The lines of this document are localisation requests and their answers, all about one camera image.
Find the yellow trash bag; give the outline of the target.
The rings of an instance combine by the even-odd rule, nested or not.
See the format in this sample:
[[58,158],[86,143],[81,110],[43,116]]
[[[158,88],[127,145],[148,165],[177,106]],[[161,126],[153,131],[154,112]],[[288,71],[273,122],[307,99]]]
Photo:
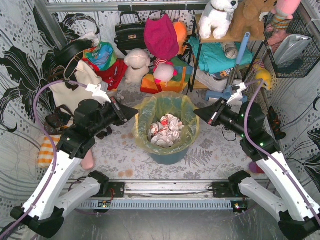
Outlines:
[[133,135],[136,144],[159,156],[179,153],[194,143],[200,132],[196,106],[183,94],[164,91],[135,106]]

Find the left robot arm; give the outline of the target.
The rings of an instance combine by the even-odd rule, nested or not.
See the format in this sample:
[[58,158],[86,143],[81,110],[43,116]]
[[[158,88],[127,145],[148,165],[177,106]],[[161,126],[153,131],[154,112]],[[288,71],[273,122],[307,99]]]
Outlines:
[[109,192],[109,178],[99,171],[91,172],[84,181],[61,195],[71,173],[95,145],[95,137],[110,125],[121,126],[131,120],[138,110],[112,98],[104,104],[87,99],[79,103],[73,124],[57,144],[54,159],[37,189],[23,206],[14,207],[10,215],[36,234],[52,238],[65,218],[82,202],[92,196]]

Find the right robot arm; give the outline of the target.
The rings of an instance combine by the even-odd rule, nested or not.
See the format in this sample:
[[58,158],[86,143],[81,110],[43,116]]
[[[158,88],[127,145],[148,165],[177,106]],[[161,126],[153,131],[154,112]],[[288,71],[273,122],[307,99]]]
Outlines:
[[212,127],[220,126],[241,137],[244,153],[268,176],[278,195],[267,190],[244,170],[227,182],[212,184],[213,195],[248,197],[271,214],[289,240],[304,240],[320,229],[320,206],[303,189],[288,166],[279,145],[263,128],[266,116],[256,102],[245,102],[239,113],[220,98],[211,106],[194,113]]

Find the teal trash bin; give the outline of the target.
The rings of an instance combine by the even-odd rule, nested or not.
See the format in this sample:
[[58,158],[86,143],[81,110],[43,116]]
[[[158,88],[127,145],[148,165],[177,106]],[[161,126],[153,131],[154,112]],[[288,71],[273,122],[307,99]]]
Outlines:
[[168,166],[177,164],[178,162],[182,161],[187,156],[189,148],[190,147],[188,146],[184,150],[171,154],[158,154],[151,150],[146,150],[146,152],[157,164]]

